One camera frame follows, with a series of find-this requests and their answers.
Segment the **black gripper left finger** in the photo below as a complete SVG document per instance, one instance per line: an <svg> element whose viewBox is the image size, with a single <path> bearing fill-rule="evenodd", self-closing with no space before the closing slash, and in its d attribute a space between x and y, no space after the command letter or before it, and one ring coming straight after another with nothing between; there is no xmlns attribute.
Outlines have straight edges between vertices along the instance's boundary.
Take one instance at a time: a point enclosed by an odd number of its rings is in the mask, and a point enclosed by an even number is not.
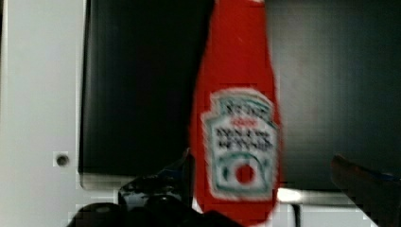
<svg viewBox="0 0 401 227"><path fill-rule="evenodd" d="M183 157L153 175L136 177L118 190L118 203L126 208L143 207L152 196L168 195L191 205L195 160L190 148Z"/></svg>

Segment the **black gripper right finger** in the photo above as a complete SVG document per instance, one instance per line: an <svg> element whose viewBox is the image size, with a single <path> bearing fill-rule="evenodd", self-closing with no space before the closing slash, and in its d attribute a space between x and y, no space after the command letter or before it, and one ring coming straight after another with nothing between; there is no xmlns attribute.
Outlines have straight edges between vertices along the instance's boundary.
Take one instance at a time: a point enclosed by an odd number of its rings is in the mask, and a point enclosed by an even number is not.
<svg viewBox="0 0 401 227"><path fill-rule="evenodd" d="M378 227L400 227L400 178L371 170L335 155L333 184Z"/></svg>

